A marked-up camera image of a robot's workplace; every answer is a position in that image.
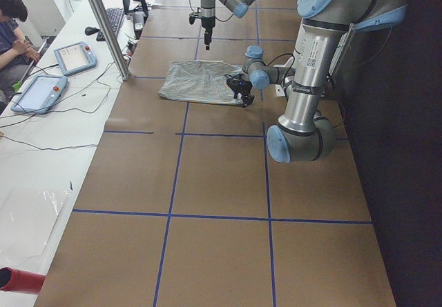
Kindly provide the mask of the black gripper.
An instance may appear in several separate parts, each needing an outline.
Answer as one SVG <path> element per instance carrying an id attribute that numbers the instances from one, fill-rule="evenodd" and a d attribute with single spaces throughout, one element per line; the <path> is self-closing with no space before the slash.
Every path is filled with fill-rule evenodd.
<path id="1" fill-rule="evenodd" d="M 215 27 L 215 17 L 202 17 L 202 27 L 204 31 L 204 45 L 206 50 L 210 50 L 211 31 Z"/>
<path id="2" fill-rule="evenodd" d="M 242 74 L 225 75 L 227 85 L 233 91 L 233 98 L 242 100 L 242 107 L 246 108 L 253 103 L 255 95 L 251 93 L 252 83 L 242 78 Z"/>

